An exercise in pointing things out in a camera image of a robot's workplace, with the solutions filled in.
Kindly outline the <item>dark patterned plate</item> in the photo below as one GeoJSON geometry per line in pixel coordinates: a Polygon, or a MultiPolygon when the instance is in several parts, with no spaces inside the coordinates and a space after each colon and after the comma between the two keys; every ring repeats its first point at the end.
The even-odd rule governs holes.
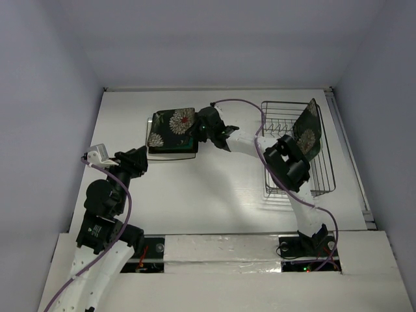
{"type": "Polygon", "coordinates": [[[195,108],[159,110],[152,116],[151,137],[162,137],[168,140],[193,139],[185,134],[190,116],[195,108]]]}

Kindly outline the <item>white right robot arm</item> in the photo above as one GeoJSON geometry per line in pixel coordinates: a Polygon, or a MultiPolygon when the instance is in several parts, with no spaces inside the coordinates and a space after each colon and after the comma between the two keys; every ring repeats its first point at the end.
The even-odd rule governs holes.
{"type": "Polygon", "coordinates": [[[196,113],[187,135],[198,142],[211,141],[218,149],[258,158],[271,178],[289,197],[298,227],[299,247],[307,255],[317,253],[328,236],[309,187],[310,163],[289,135],[272,140],[226,125],[216,107],[196,113]]]}

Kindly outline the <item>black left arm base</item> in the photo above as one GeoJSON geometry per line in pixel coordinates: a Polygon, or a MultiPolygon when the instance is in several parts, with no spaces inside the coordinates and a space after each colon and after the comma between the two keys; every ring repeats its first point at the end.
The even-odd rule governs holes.
{"type": "Polygon", "coordinates": [[[165,250],[165,236],[145,236],[142,252],[138,257],[144,259],[163,260],[165,250]]]}

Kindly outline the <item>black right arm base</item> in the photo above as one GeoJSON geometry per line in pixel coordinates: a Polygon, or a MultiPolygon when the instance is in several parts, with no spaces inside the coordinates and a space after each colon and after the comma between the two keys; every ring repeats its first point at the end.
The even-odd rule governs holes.
{"type": "Polygon", "coordinates": [[[278,248],[284,259],[301,257],[320,257],[329,250],[329,243],[334,243],[335,237],[328,234],[327,227],[323,224],[316,234],[308,237],[300,232],[292,236],[279,237],[278,248]]]}

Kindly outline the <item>teal square plate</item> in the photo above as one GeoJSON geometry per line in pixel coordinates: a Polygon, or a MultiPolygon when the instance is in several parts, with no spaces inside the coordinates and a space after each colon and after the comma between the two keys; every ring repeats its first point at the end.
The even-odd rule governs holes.
{"type": "Polygon", "coordinates": [[[148,139],[147,146],[152,154],[162,153],[196,153],[198,145],[193,139],[168,140],[161,136],[148,139]]]}

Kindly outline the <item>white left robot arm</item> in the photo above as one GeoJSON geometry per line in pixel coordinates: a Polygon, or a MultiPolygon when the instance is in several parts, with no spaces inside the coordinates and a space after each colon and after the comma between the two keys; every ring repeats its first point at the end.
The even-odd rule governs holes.
{"type": "Polygon", "coordinates": [[[133,208],[129,185],[147,172],[147,148],[109,157],[105,145],[98,144],[87,150],[81,162],[106,177],[87,187],[68,280],[45,311],[100,311],[124,265],[144,250],[143,229],[128,223],[133,208]]]}

